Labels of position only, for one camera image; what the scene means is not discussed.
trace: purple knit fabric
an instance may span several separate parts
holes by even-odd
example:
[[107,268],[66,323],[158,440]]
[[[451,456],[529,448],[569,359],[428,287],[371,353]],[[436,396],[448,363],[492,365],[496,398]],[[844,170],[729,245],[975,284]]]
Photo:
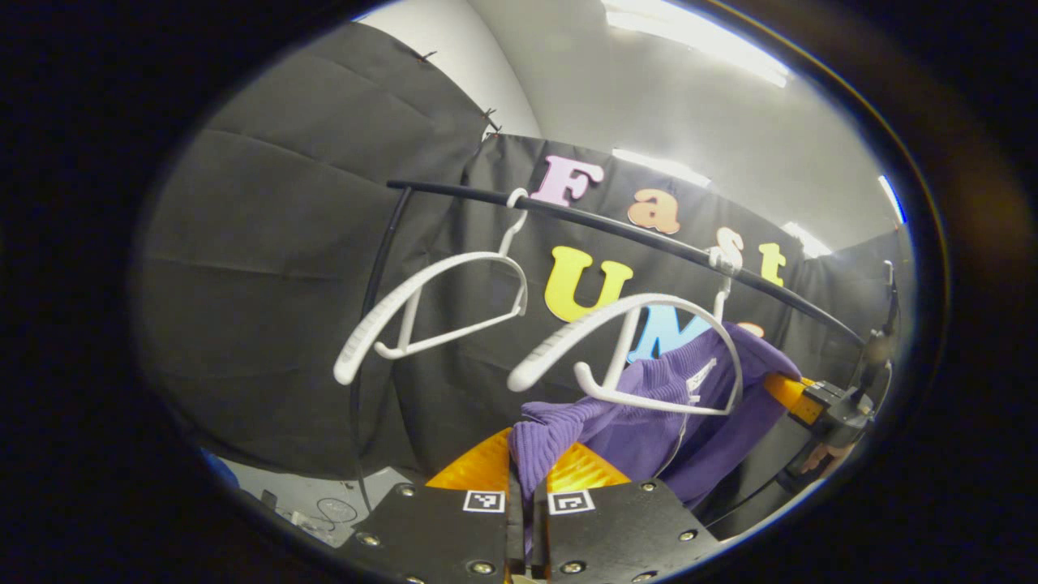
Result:
[[[586,445],[631,480],[652,478],[679,446],[684,422],[681,451],[659,478],[687,507],[699,503],[786,412],[764,390],[765,377],[776,372],[800,379],[796,366],[766,341],[735,325],[725,324],[725,329],[739,354],[743,381],[742,402],[729,416],[688,415],[685,421],[684,414],[592,397],[576,404],[523,405],[522,413],[530,421],[515,425],[509,435],[509,447],[519,469],[524,500],[531,500],[537,485],[576,442]],[[686,381],[714,359],[716,365],[695,392],[700,401],[694,406],[723,409],[735,382],[735,367],[714,330],[657,360],[635,362],[620,377],[618,389],[671,404],[689,404]]]

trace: pink letter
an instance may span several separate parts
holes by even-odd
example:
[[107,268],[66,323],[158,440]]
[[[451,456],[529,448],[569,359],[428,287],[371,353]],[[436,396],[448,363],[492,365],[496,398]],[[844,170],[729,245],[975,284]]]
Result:
[[596,183],[605,177],[605,170],[601,166],[570,160],[562,156],[548,156],[545,160],[548,161],[548,172],[544,174],[541,188],[531,193],[530,198],[569,206],[570,201],[566,199],[567,189],[576,200],[583,196],[584,191],[588,190],[589,177]]

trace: ceiling light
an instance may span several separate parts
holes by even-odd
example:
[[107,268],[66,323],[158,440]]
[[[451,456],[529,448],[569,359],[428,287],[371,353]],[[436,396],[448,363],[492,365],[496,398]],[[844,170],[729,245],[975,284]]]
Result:
[[783,225],[782,229],[800,240],[800,243],[803,244],[803,254],[808,258],[814,259],[819,255],[828,255],[832,252],[824,243],[818,241],[815,235],[793,221]]
[[789,68],[720,26],[662,0],[602,0],[610,26],[681,43],[785,87]]
[[648,156],[631,151],[629,149],[621,149],[619,147],[612,148],[612,155],[617,158],[627,160],[628,162],[633,162],[635,164],[640,164],[643,166],[648,166],[654,170],[659,170],[672,176],[676,176],[683,180],[688,180],[693,185],[706,187],[710,184],[710,178],[693,171],[688,166],[680,162],[674,162],[673,160],[660,160],[658,158],[650,158]]
[[891,204],[894,205],[894,212],[898,214],[898,222],[905,222],[905,214],[904,211],[901,210],[901,201],[899,201],[898,197],[894,195],[894,189],[891,188],[891,183],[886,179],[886,176],[880,174],[879,186],[883,187],[883,192],[885,192],[887,198],[891,199]]

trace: black pole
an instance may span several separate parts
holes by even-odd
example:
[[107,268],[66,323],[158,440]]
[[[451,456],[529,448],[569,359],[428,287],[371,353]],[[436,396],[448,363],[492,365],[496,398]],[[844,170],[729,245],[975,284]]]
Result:
[[[367,288],[364,289],[364,301],[360,305],[360,318],[363,319],[367,313],[372,312],[375,308],[375,297],[379,291],[379,284],[382,283],[382,274],[386,269],[386,259],[389,257],[389,248],[392,246],[393,237],[397,234],[397,225],[400,223],[400,218],[404,215],[404,210],[407,207],[407,202],[411,198],[411,187],[404,187],[404,191],[400,193],[400,198],[397,199],[397,206],[392,210],[392,216],[389,218],[389,224],[386,226],[385,232],[382,233],[382,242],[379,243],[379,249],[375,253],[375,263],[372,265],[372,274],[367,277]],[[361,367],[357,367],[357,374],[353,379],[353,383],[350,384],[348,391],[350,392],[350,422],[351,422],[351,439],[353,442],[353,453],[354,453],[354,467],[357,471],[357,483],[360,485],[360,496],[364,500],[364,506],[367,507],[367,512],[372,512],[372,504],[367,499],[367,488],[364,486],[364,470],[360,464],[360,373]]]
[[[413,189],[434,194],[460,196],[462,198],[471,198],[473,200],[482,200],[484,202],[492,202],[494,204],[506,204],[509,198],[508,194],[500,192],[436,183],[389,180],[386,183],[386,186],[389,188],[403,188],[405,190]],[[585,211],[570,208],[569,206],[562,206],[551,202],[535,200],[529,197],[519,198],[516,200],[515,206],[516,208],[526,208],[564,221],[570,221],[572,223],[604,230],[606,232],[623,237],[624,239],[629,239],[631,241],[641,243],[643,245],[648,245],[654,249],[659,249],[660,251],[665,251],[673,255],[684,257],[692,262],[723,274],[723,272],[710,265],[710,253],[707,251],[698,247],[692,247],[687,243],[682,243],[668,237],[654,233],[650,230],[633,227],[614,219],[609,219],[607,217],[602,217]],[[802,297],[797,295],[796,291],[787,289],[782,285],[776,285],[756,273],[748,271],[738,272],[735,276],[733,276],[733,279],[741,281],[755,289],[759,289],[772,299],[789,305],[815,321],[843,333],[857,347],[861,349],[865,346],[865,340],[858,337],[856,333],[851,331],[843,323],[837,321],[829,313],[809,303]]]

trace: ceiling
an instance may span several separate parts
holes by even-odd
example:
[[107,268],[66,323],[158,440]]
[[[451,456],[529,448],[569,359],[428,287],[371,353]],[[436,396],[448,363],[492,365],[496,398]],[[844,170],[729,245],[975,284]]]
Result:
[[718,194],[834,250],[894,229],[878,161],[809,80],[785,87],[679,43],[608,26],[600,0],[468,0],[543,137],[680,161]]

